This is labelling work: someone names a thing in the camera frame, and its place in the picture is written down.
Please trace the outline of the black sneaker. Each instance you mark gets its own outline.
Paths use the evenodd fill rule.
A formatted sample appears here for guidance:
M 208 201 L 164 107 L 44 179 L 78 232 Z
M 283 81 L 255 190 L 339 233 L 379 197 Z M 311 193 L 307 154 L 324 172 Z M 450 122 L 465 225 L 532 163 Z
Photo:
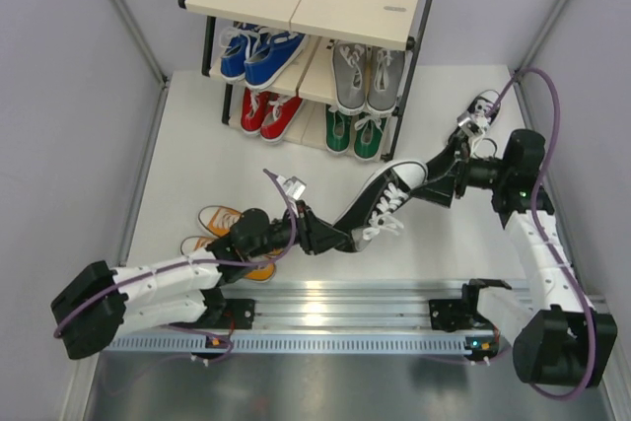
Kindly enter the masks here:
M 381 234 L 398 236 L 404 225 L 395 213 L 425 183 L 427 174 L 427 165 L 416 160 L 392 161 L 375 171 L 333 224 L 348 238 L 336 249 L 360 252 Z
M 501 104 L 497 104 L 499 100 L 499 93 L 495 90 L 485 90 L 482 93 L 478 94 L 473 101 L 469 104 L 464 112 L 475 113 L 479 115 L 485 115 L 490 121 L 490 127 L 494 124 L 499 115 L 499 111 L 501 109 Z M 450 144 L 454 139 L 457 138 L 467 138 L 469 140 L 478 140 L 482 137 L 469 139 L 467 136 L 463 134 L 463 132 L 457 127 L 455 130 L 449 135 L 447 139 L 447 144 Z

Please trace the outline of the green sneaker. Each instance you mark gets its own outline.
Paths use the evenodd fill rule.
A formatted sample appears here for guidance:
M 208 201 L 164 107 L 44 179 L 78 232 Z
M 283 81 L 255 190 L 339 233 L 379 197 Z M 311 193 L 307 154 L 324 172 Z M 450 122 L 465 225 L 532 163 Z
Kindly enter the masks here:
M 361 113 L 355 122 L 354 155 L 362 161 L 374 159 L 382 145 L 387 125 L 386 117 Z
M 336 106 L 327 105 L 325 109 L 325 145 L 334 154 L 347 152 L 350 144 L 352 118 L 343 114 Z

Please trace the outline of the grey sneaker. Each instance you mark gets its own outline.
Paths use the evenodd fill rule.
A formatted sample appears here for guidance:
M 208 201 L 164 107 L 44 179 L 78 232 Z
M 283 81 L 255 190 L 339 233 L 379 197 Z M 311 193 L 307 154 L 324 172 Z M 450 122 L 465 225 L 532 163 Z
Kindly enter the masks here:
M 405 52 L 376 47 L 371 57 L 371 82 L 367 110 L 372 115 L 391 114 L 405 67 Z
M 345 115 L 357 115 L 364 107 L 366 63 L 367 49 L 360 43 L 339 41 L 332 49 L 335 100 Z

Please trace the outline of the red sneaker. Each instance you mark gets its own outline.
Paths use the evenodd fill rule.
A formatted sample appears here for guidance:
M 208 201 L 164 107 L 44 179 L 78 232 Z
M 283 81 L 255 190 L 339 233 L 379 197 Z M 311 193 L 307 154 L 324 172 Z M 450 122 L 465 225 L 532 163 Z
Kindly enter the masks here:
M 260 136 L 268 143 L 279 142 L 299 112 L 303 100 L 298 96 L 274 95 L 268 102 Z
M 259 133 L 266 116 L 269 100 L 270 93 L 267 91 L 260 92 L 245 89 L 241 114 L 241 128 L 243 133 L 246 135 L 256 135 Z

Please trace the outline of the blue sneaker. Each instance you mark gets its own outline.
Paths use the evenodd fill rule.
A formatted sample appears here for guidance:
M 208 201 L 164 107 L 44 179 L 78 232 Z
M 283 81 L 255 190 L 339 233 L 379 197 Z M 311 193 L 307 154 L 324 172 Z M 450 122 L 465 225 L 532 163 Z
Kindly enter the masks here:
M 305 50 L 309 37 L 283 31 L 271 34 L 245 61 L 245 84 L 252 90 L 265 90 Z
M 255 24 L 240 23 L 226 27 L 220 33 L 220 74 L 228 83 L 234 83 L 245 77 L 245 62 L 261 47 L 267 30 Z

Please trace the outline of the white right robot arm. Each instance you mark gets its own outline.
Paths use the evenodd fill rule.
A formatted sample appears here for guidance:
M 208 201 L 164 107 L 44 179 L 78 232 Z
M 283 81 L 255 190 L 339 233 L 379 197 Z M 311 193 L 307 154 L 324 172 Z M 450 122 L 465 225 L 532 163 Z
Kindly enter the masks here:
M 519 256 L 531 305 L 520 303 L 501 279 L 474 278 L 457 299 L 429 303 L 431 326 L 454 332 L 495 327 L 512 349 L 518 378 L 530 385 L 591 388 L 599 385 L 614 342 L 612 315 L 596 311 L 574 276 L 556 234 L 554 207 L 540 174 L 545 139 L 512 132 L 500 158 L 476 158 L 469 138 L 454 134 L 429 163 L 416 198 L 450 206 L 470 188 L 489 190 L 502 229 Z

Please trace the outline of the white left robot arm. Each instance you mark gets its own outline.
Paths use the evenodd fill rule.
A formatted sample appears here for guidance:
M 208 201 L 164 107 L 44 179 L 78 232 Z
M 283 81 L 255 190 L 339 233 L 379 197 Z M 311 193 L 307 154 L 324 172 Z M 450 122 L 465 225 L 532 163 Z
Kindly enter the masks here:
M 69 359 L 81 360 L 138 330 L 167 324 L 215 327 L 225 314 L 221 286 L 241 279 L 255 258 L 283 254 L 294 245 L 307 254 L 353 251 L 364 225 L 355 211 L 328 224 L 304 203 L 280 220 L 248 209 L 227 235 L 186 256 L 132 268 L 93 262 L 52 301 L 54 336 Z

